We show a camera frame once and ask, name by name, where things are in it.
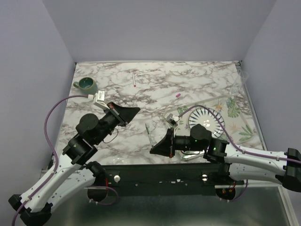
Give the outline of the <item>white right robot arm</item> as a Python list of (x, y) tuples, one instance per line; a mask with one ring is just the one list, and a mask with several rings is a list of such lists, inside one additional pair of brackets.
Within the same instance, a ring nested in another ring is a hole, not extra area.
[(173, 128), (168, 129), (150, 153), (172, 158), (176, 151), (203, 151), (207, 161), (227, 165), (216, 173), (217, 181), (223, 185), (232, 180), (258, 180), (280, 184), (294, 192), (301, 191), (301, 153), (294, 148), (288, 148), (286, 152), (269, 152), (241, 147), (213, 138), (211, 131), (197, 124), (189, 136), (177, 136)]

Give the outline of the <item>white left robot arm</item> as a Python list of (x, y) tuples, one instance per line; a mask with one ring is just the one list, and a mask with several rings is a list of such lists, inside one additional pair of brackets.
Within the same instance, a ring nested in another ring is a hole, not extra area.
[[(98, 144), (117, 126), (129, 124), (139, 111), (139, 107), (122, 107), (110, 102), (101, 119), (93, 113), (83, 115), (76, 126), (77, 134), (68, 142), (63, 153), (55, 156), (52, 168), (28, 191), (9, 198), (8, 202), (16, 210), (15, 216), (20, 217), (27, 226), (42, 226), (52, 215), (55, 198), (61, 201), (85, 186), (105, 186), (107, 178), (104, 167), (96, 161), (90, 161), (90, 158), (97, 152)], [(81, 167), (85, 167), (89, 175), (77, 178), (74, 185), (60, 194), (59, 187)]]

